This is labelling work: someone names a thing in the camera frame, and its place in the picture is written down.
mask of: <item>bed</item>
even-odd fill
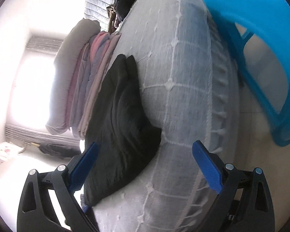
[[[232,162],[237,143],[235,62],[202,0],[137,0],[118,54],[138,63],[145,113],[162,128],[156,157],[130,184],[93,209],[101,231],[193,231],[211,206],[192,154],[199,139]]]

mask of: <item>blue gripper pad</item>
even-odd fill
[[[201,141],[197,140],[192,145],[192,155],[199,165],[209,187],[219,194],[223,188],[222,173],[217,165],[210,158],[210,153]]]
[[[70,185],[68,187],[69,192],[74,193],[75,191],[81,189],[90,170],[92,169],[95,161],[97,160],[98,155],[99,146],[96,143],[93,143],[87,151],[83,152],[80,155],[77,155],[80,160],[77,161],[77,164],[75,165],[73,171],[70,173]]]

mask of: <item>floor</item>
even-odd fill
[[[67,165],[69,161],[69,159],[58,159],[48,154],[43,154],[34,146],[28,146],[23,153],[0,164],[0,215],[12,231],[17,231],[16,221],[19,199],[28,172],[33,168],[40,173],[51,172],[61,164]],[[82,192],[83,190],[80,190],[74,194],[79,203]],[[55,192],[50,190],[49,194],[60,224],[70,229],[64,223],[65,217]]]
[[[245,85],[240,89],[240,123],[234,165],[261,167],[267,179],[278,231],[290,216],[290,145],[274,144],[265,115]]]

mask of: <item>bright window light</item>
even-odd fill
[[[43,130],[49,117],[50,92],[55,76],[54,57],[27,52],[14,82],[10,114],[13,122]]]

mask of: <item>clothing on floor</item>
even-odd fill
[[[91,71],[90,71],[90,76],[89,76],[89,81],[87,83],[87,87],[86,87],[86,96],[85,96],[85,100],[88,98],[88,94],[89,94],[89,90],[92,86],[92,83],[95,79],[95,76],[97,75],[97,71],[99,69],[99,66],[101,64],[102,58],[105,55],[105,52],[108,49],[109,43],[110,43],[110,38],[112,38],[110,36],[109,33],[106,33],[103,35],[103,38],[100,42],[99,48],[97,50],[93,50],[94,53],[90,53],[90,63],[91,63]]]
[[[85,148],[95,142],[99,155],[85,181],[89,206],[130,183],[155,156],[161,129],[146,117],[133,56],[118,55],[102,82],[92,110]]]
[[[90,88],[90,91],[88,93],[88,98],[87,98],[85,106],[84,106],[82,118],[79,122],[79,126],[77,129],[77,135],[81,138],[85,138],[93,106],[95,104],[97,95],[100,91],[101,83],[103,81],[106,69],[108,68],[108,63],[110,61],[110,57],[111,57],[111,55],[112,55],[112,53],[113,53],[113,51],[114,51],[114,49],[119,41],[120,36],[121,35],[115,35],[111,39],[109,47],[108,47],[107,51],[105,52],[104,58],[101,61],[101,64],[99,66],[99,69],[97,71],[95,79],[94,79],[92,86]]]
[[[41,144],[39,149],[42,153],[50,154],[59,159],[73,158],[75,155],[81,154],[79,147],[70,148],[65,145],[58,144]]]

